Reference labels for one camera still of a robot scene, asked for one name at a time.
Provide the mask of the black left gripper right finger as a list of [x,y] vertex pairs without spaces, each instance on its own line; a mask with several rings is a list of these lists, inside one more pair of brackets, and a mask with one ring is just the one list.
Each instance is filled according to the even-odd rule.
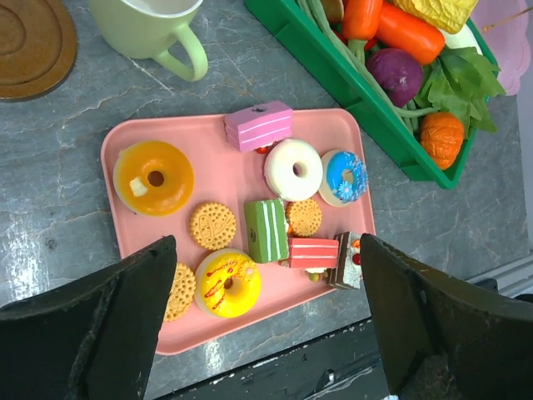
[[361,237],[371,320],[400,399],[530,399],[532,305]]

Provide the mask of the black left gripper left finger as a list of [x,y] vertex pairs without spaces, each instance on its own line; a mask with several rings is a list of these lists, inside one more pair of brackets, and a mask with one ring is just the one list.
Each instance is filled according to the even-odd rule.
[[3,399],[142,399],[177,265],[161,237],[1,309]]

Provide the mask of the green plastic vegetable crate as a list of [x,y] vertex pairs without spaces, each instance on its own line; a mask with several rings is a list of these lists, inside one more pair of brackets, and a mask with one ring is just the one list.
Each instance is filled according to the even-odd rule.
[[[451,189],[459,181],[473,137],[471,130],[451,167],[440,170],[420,144],[421,123],[433,107],[420,108],[415,97],[404,107],[394,106],[366,68],[366,61],[388,47],[376,35],[357,58],[341,35],[341,22],[326,20],[321,1],[249,1],[247,9],[294,56],[294,58],[346,109],[408,178],[432,181]],[[471,22],[482,51],[497,65]]]

